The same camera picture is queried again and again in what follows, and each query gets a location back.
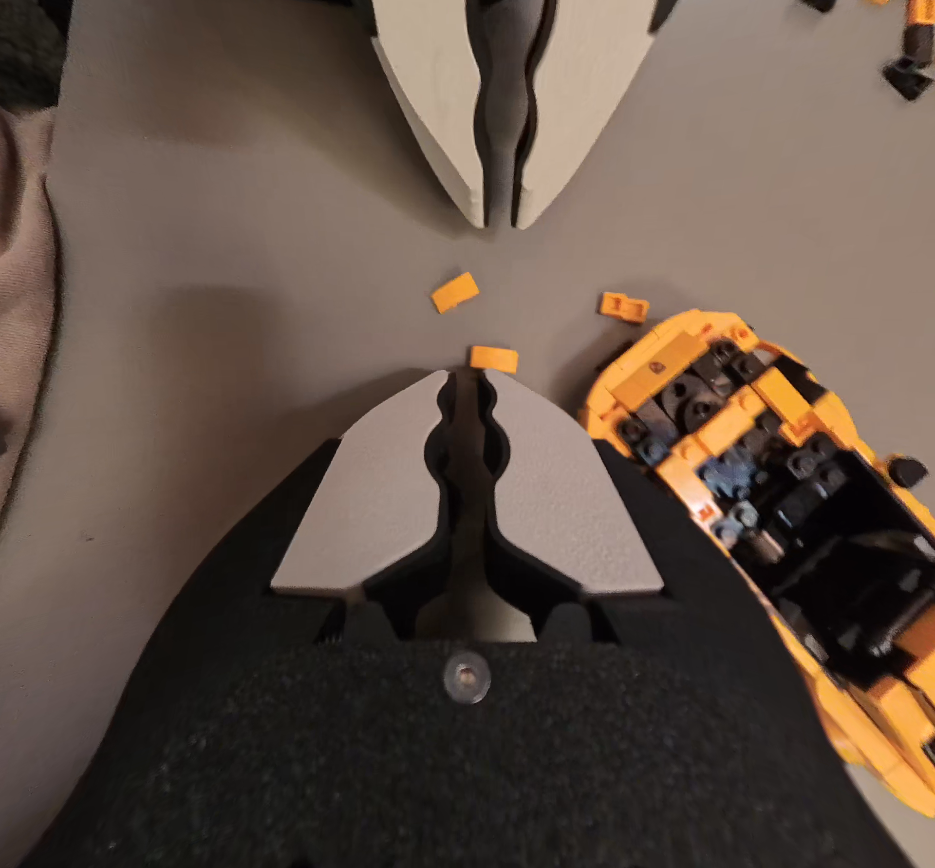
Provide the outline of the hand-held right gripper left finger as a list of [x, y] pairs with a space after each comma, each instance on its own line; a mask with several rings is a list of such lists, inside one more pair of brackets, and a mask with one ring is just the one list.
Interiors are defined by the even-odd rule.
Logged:
[[377, 604], [411, 639], [450, 575], [450, 371], [348, 428], [271, 579], [278, 595]]

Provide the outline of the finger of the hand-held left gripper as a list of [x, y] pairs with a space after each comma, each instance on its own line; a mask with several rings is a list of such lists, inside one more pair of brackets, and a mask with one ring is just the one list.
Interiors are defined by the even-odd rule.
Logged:
[[544, 0], [525, 65], [511, 223], [527, 229], [594, 147], [647, 55], [658, 0]]
[[371, 43], [438, 181], [475, 228], [485, 221], [485, 173], [474, 118], [481, 73], [467, 0], [371, 0]]

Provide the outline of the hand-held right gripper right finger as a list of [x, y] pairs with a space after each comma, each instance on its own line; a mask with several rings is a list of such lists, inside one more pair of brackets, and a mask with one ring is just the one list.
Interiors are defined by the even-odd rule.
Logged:
[[594, 441], [568, 414], [496, 370], [478, 376], [491, 476], [485, 577], [539, 636], [562, 605], [653, 597], [663, 578]]

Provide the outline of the orange lego car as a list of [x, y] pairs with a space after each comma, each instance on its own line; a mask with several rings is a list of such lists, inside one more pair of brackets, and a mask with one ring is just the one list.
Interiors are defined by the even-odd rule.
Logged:
[[928, 477], [863, 441], [841, 398], [734, 313], [661, 322], [579, 413], [679, 500], [764, 606], [840, 757], [933, 816]]

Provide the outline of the person's black fleece jacket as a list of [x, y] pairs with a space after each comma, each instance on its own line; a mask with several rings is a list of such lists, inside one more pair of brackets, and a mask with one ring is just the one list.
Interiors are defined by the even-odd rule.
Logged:
[[73, 0], [1, 0], [1, 107], [57, 105]]

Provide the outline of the person's beige shirt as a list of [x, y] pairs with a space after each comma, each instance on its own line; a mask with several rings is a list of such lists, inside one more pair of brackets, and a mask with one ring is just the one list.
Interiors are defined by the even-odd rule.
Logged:
[[47, 189], [57, 108], [1, 112], [1, 512], [44, 389], [58, 304], [59, 241]]

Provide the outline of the orange lego bracket piece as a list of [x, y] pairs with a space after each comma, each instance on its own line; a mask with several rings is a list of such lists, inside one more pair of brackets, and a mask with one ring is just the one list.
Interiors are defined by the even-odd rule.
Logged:
[[648, 319], [650, 301], [634, 298], [622, 292], [605, 291], [598, 302], [598, 314], [631, 325], [642, 325]]

